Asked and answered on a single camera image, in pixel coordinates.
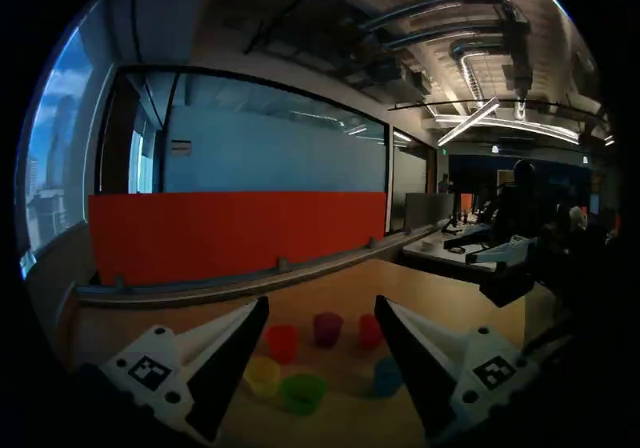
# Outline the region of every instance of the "exposed ceiling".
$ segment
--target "exposed ceiling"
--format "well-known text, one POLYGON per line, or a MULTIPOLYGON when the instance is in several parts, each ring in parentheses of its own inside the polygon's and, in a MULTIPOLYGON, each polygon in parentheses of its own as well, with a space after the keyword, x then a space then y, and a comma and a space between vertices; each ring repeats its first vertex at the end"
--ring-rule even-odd
MULTIPOLYGON (((293 1, 216 0, 216 9, 229 11, 230 27, 241 29, 242 18, 263 20, 252 49, 341 79, 389 108, 440 103, 412 108, 423 111, 426 130, 444 134, 453 125, 436 122, 436 114, 469 115, 482 105, 460 100, 497 96, 511 100, 501 104, 497 118, 520 119, 524 113, 526 121, 600 139, 608 135, 594 61, 552 0, 451 0, 409 10, 373 29, 371 20, 425 0, 304 0, 279 18, 293 1), (274 29, 265 30, 273 20, 274 29), (436 35, 398 41, 429 30, 436 35), (524 112, 517 100, 525 103, 524 112)), ((509 135, 518 132, 491 127, 468 130, 458 140, 498 142, 509 135)), ((567 147, 540 134, 527 137, 567 147)))

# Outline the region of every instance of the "orange wall panel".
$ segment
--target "orange wall panel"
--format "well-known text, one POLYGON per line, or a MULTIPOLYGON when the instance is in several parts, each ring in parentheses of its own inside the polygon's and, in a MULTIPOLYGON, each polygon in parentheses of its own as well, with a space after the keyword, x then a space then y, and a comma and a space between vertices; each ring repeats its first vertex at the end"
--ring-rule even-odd
POLYGON ((306 262, 384 236, 383 192, 113 194, 89 197, 100 279, 149 285, 306 262))

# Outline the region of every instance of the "window frame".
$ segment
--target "window frame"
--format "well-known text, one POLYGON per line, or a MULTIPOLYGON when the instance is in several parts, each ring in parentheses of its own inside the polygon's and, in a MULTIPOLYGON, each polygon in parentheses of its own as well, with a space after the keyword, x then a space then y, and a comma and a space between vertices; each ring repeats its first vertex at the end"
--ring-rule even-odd
MULTIPOLYGON (((169 99, 167 100, 167 106, 166 106, 166 116, 165 116, 165 121, 164 121, 164 130, 162 131, 163 133, 167 134, 168 131, 168 126, 169 126, 169 121, 170 121, 170 116, 171 116, 171 111, 172 111, 172 107, 173 107, 173 95, 175 92, 175 87, 177 85, 177 81, 178 81, 178 77, 181 74, 199 74, 199 75, 204 75, 204 76, 213 76, 213 77, 218 77, 218 78, 227 78, 227 79, 233 79, 233 80, 238 80, 241 82, 249 82, 249 83, 253 83, 256 85, 260 85, 260 86, 268 86, 269 88, 274 88, 276 90, 282 90, 288 93, 292 93, 292 94, 297 94, 300 96, 304 96, 306 98, 315 100, 317 102, 322 102, 322 103, 326 103, 327 105, 333 106, 335 108, 339 108, 340 110, 344 110, 353 114, 356 114, 357 116, 363 117, 364 119, 367 119, 371 122, 377 123, 379 125, 382 126, 383 130, 384 130, 384 143, 385 143, 385 150, 386 150, 386 169, 385 169, 385 181, 384 181, 384 193, 386 196, 386 199, 389 200, 390 199, 390 194, 393 193, 393 191, 390 191, 391 189, 391 183, 390 180, 392 179, 392 174, 390 173, 391 170, 393 170, 393 167, 390 165, 390 163, 393 161, 392 157, 393 154, 391 153, 391 149, 390 149, 390 137, 393 136, 393 132, 391 131, 390 128, 390 124, 387 122, 384 122, 383 120, 380 120, 374 116, 371 116, 370 114, 364 113, 363 111, 360 111, 356 108, 352 108, 350 106, 344 105, 340 102, 336 102, 335 100, 332 100, 330 98, 326 98, 324 96, 321 96, 320 94, 316 94, 316 93, 312 93, 310 91, 306 91, 306 90, 302 90, 300 88, 296 88, 295 86, 290 86, 290 85, 286 85, 284 83, 280 83, 280 82, 276 82, 273 80, 269 80, 269 79, 265 79, 265 78, 259 78, 259 77, 255 77, 253 75, 248 75, 248 74, 242 74, 242 73, 236 73, 233 71, 227 71, 227 70, 216 70, 213 68, 205 68, 205 67, 200 67, 200 66, 185 66, 185 65, 128 65, 128 66, 120 66, 118 68, 117 73, 115 73, 114 75, 114 79, 119 76, 119 75, 127 75, 127 74, 146 74, 149 72, 154 72, 154 71, 161 71, 161 72, 166 72, 166 73, 174 73, 175 79, 174 79, 174 85, 172 86, 172 92, 171 92, 171 96, 169 96, 169 99)), ((110 92, 109 92, 109 101, 107 102, 107 106, 110 107, 110 102, 111 100, 113 100, 113 96, 114 96, 114 88, 113 85, 110 88, 110 92)), ((94 194, 98 195, 101 194, 101 190, 100 190, 100 170, 101 170, 101 161, 102 161, 102 148, 103 148, 103 143, 104 143, 104 135, 105 135, 105 130, 106 130, 106 126, 107 126, 107 120, 109 118, 109 112, 110 110, 107 108, 105 109, 104 113, 102 114, 102 122, 100 123, 100 131, 98 132, 98 145, 96 147, 96 160, 95 160, 95 181, 94 181, 94 194)), ((161 178, 163 178, 163 166, 164 163, 162 162, 160 164, 160 170, 161 170, 161 178)), ((162 193, 164 191, 164 183, 163 180, 160 180, 160 187, 159 187, 159 193, 162 193)), ((386 220, 390 219, 390 204, 387 203, 386 204, 386 208, 385 208, 385 226, 384 226, 384 233, 385 236, 387 236, 388 234, 390 234, 387 230, 387 224, 386 224, 386 220)))

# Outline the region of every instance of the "desk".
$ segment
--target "desk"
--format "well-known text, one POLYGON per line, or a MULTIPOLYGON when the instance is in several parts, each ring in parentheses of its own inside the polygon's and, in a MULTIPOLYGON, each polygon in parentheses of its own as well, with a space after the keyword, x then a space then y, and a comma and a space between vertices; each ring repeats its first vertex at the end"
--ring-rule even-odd
MULTIPOLYGON (((459 332, 478 325, 492 326, 514 345, 522 346, 524 299, 498 309, 475 285, 393 263, 368 260, 283 288, 269 294, 267 323, 295 324, 301 344, 296 364, 283 367, 282 373, 320 374, 329 392, 315 414, 296 417, 280 410, 277 400, 257 401, 242 382, 222 421, 219 446, 424 446, 422 424, 405 387, 388 399, 372 399, 369 395, 374 365, 389 355, 386 345, 373 352, 356 347, 358 319, 364 313, 373 313, 376 294, 384 294, 459 332), (311 323, 316 313, 327 310, 343 316, 345 324, 337 346, 321 350, 310 343, 311 323)), ((81 307, 72 333, 75 363, 103 363, 150 325, 163 324, 180 333, 251 299, 165 310, 81 307)), ((256 354, 266 353, 266 343, 261 339, 256 354)))
POLYGON ((407 264, 414 268, 424 268, 447 276, 455 276, 469 282, 480 282, 481 278, 478 276, 485 276, 483 274, 495 271, 496 263, 466 264, 465 256, 468 253, 482 250, 482 245, 466 245, 464 246, 465 253, 463 254, 445 250, 443 242, 453 238, 459 238, 459 236, 436 231, 429 236, 405 245, 402 248, 402 254, 411 260, 407 264))

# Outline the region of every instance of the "office desk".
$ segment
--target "office desk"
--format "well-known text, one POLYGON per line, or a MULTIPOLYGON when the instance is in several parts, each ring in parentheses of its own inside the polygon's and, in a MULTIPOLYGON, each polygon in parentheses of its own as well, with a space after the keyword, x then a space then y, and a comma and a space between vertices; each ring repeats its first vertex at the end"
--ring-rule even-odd
MULTIPOLYGON (((514 345, 522 345, 524 299, 498 309, 475 285, 380 260, 283 288, 269 294, 267 324, 295 324, 300 330, 300 348, 296 363, 284 366, 282 374, 314 372, 325 378, 329 391, 316 413, 297 417, 281 410, 277 399, 256 400, 242 382, 221 424, 219 446, 424 446, 422 424, 405 387, 392 398, 370 396, 374 365, 389 355, 389 349, 383 345, 366 352, 356 343, 358 319, 373 313, 376 294, 452 330, 466 332, 488 325, 514 345), (327 310, 345 319, 338 344, 331 350, 311 345, 313 316, 327 310)), ((74 324, 75 362, 103 363, 150 325, 163 324, 180 333, 251 299, 166 310, 82 307, 74 324)), ((261 339, 256 354, 266 353, 261 339)))
POLYGON ((408 257, 424 258, 432 262, 445 263, 466 270, 484 271, 487 273, 495 271, 496 263, 475 263, 473 265, 467 265, 465 263, 466 254, 482 250, 482 245, 466 245, 464 246, 465 253, 462 254, 451 253, 445 250, 442 243, 445 240, 451 240, 453 238, 458 237, 453 234, 436 231, 429 236, 405 245, 402 248, 402 253, 408 257))

